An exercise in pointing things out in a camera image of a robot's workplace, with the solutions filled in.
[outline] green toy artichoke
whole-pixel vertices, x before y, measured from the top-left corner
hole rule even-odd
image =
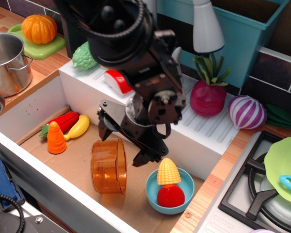
[[[79,70],[88,70],[89,68],[97,65],[97,62],[93,59],[89,50],[88,41],[77,48],[72,56],[73,68]]]

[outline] toy stove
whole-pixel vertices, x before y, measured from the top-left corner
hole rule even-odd
[[[263,163],[279,140],[265,131],[252,136],[194,233],[291,233],[291,202],[267,180]]]

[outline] pot handle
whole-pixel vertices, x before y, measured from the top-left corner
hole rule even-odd
[[[23,56],[23,57],[25,56],[25,57],[29,58],[29,59],[30,59],[30,62],[29,62],[27,65],[23,66],[22,68],[11,68],[11,67],[9,67],[9,65],[8,65],[8,66],[7,66],[8,70],[9,70],[9,69],[14,69],[14,70],[21,70],[21,69],[24,69],[24,68],[26,68],[27,66],[29,66],[29,65],[31,64],[31,62],[33,61],[33,58],[30,57],[30,56],[27,56],[27,55],[22,55],[22,56]]]

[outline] green cutting board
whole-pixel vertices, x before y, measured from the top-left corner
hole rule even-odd
[[[45,59],[48,56],[51,56],[53,53],[56,53],[57,51],[65,47],[65,39],[58,35],[55,36],[55,38],[51,42],[45,45],[36,44],[34,42],[27,40],[23,34],[23,31],[21,30],[21,24],[17,24],[11,27],[8,30],[8,33],[20,36],[25,44],[24,46],[25,54],[32,57],[35,60]]]

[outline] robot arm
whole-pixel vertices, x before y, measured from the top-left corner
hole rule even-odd
[[[67,23],[86,36],[93,58],[117,69],[134,89],[126,106],[102,100],[99,136],[119,131],[140,152],[134,166],[160,161],[168,153],[163,139],[181,120],[185,94],[181,72],[172,58],[176,37],[159,31],[142,0],[55,0]],[[164,124],[166,133],[157,130]]]

